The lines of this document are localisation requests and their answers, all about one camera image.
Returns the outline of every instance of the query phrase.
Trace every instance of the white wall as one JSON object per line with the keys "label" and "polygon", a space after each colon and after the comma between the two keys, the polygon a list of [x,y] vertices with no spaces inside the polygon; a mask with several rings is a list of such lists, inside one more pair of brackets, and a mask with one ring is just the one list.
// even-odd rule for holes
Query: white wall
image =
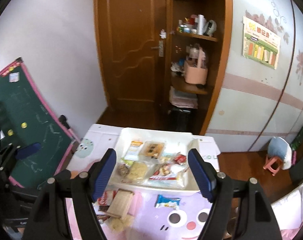
{"label": "white wall", "polygon": [[12,0],[0,17],[0,70],[18,57],[55,114],[83,137],[107,106],[93,0]]}

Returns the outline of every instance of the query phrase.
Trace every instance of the screw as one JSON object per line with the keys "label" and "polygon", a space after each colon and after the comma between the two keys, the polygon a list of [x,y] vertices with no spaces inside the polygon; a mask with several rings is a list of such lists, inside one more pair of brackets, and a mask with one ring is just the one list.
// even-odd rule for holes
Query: screw
{"label": "screw", "polygon": [[226,177],[226,174],[220,171],[217,173],[217,177],[224,179]]}
{"label": "screw", "polygon": [[257,179],[255,179],[255,178],[250,178],[249,181],[252,184],[257,184],[257,182],[258,182]]}
{"label": "screw", "polygon": [[53,184],[55,182],[55,179],[52,177],[52,178],[49,178],[48,180],[47,180],[47,183],[48,184]]}
{"label": "screw", "polygon": [[80,177],[81,179],[87,178],[87,176],[88,176],[88,173],[87,173],[86,171],[82,171],[82,172],[79,174],[79,177]]}

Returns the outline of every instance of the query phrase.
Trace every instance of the cartoon eye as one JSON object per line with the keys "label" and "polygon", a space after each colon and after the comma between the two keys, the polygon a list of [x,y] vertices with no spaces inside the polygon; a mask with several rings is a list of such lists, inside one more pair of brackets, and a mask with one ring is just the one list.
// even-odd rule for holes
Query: cartoon eye
{"label": "cartoon eye", "polygon": [[203,226],[208,218],[208,214],[210,212],[210,209],[204,208],[197,214],[197,223],[201,226]]}
{"label": "cartoon eye", "polygon": [[171,227],[180,228],[187,222],[187,214],[183,210],[173,210],[167,217],[167,222]]}

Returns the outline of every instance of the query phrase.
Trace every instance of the corner shelf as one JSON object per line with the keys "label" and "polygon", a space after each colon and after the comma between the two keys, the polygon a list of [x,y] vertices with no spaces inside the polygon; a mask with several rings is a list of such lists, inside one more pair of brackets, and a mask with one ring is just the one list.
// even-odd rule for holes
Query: corner shelf
{"label": "corner shelf", "polygon": [[176,32],[176,34],[180,35],[180,36],[198,38],[198,39],[209,40],[209,41],[214,41],[214,42],[218,41],[216,38],[205,36],[205,35],[194,34],[194,33],[180,33],[180,32]]}
{"label": "corner shelf", "polygon": [[177,76],[174,72],[171,73],[171,83],[173,88],[186,93],[208,95],[211,91],[209,87],[199,89],[198,87],[196,87],[196,85],[186,83],[184,77]]}

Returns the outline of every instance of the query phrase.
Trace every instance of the paper note on chalkboard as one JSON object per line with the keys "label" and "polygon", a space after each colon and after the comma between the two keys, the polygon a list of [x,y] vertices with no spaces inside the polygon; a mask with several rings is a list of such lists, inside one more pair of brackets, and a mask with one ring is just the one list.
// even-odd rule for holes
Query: paper note on chalkboard
{"label": "paper note on chalkboard", "polygon": [[19,72],[10,73],[10,82],[17,82],[17,81],[19,81]]}
{"label": "paper note on chalkboard", "polygon": [[243,56],[268,67],[277,68],[281,38],[244,16]]}

